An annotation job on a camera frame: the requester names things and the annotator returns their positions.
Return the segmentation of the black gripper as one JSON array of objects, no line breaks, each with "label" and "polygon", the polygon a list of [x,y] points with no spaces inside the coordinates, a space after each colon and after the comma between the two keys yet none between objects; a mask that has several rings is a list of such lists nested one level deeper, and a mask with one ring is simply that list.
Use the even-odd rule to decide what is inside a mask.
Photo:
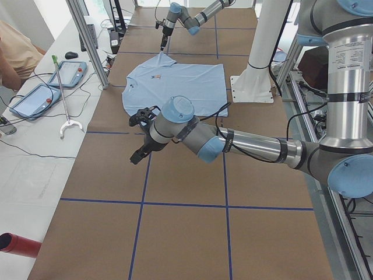
[{"label": "black gripper", "polygon": [[131,163],[138,164],[142,159],[149,156],[152,152],[158,152],[163,149],[163,144],[155,141],[150,135],[150,127],[153,123],[154,121],[151,121],[146,125],[140,125],[140,128],[145,133],[144,144],[130,157]]},{"label": "black gripper", "polygon": [[160,51],[164,51],[167,46],[168,38],[172,35],[173,29],[167,26],[163,27],[163,36],[160,44]]}]

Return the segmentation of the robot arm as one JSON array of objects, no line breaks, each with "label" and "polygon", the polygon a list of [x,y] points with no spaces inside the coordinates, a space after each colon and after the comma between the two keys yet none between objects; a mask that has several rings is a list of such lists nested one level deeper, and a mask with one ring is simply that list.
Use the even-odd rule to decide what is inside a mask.
[{"label": "robot arm", "polygon": [[201,12],[199,12],[194,17],[191,17],[187,8],[181,6],[178,3],[171,3],[168,14],[165,19],[162,21],[156,20],[155,28],[158,29],[160,26],[162,27],[163,36],[161,39],[160,50],[163,51],[167,45],[168,38],[171,37],[173,30],[175,28],[176,23],[179,21],[187,31],[194,36],[200,30],[200,27],[205,24],[210,18],[212,18],[215,14],[234,4],[235,1],[231,0],[219,0],[214,1],[211,5],[207,8],[204,8]]},{"label": "robot arm", "polygon": [[205,124],[184,96],[138,110],[129,119],[145,134],[131,156],[139,163],[170,141],[181,142],[205,162],[220,153],[242,153],[268,163],[285,163],[350,198],[372,193],[372,142],[367,113],[372,48],[371,1],[302,1],[298,42],[329,47],[326,134],[318,143],[270,138]]}]

